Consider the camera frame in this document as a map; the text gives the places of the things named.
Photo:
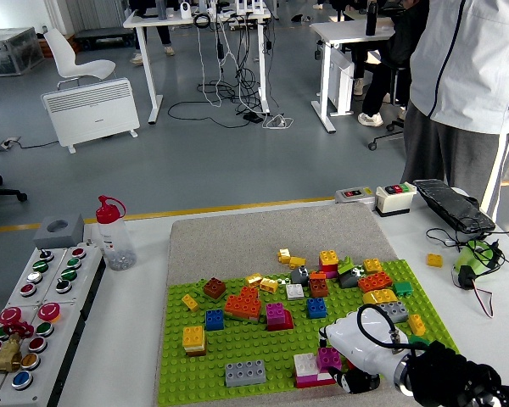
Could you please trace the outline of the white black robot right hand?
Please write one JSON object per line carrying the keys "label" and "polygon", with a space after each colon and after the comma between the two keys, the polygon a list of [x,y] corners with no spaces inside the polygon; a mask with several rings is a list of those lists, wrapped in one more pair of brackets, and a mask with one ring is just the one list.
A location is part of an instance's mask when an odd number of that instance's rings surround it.
{"label": "white black robot right hand", "polygon": [[347,393],[374,390],[384,377],[404,395],[412,396],[406,366],[411,358],[411,351],[406,348],[408,339],[381,311],[363,306],[320,328],[319,339],[322,347],[331,345],[354,366],[346,372],[328,369]]}

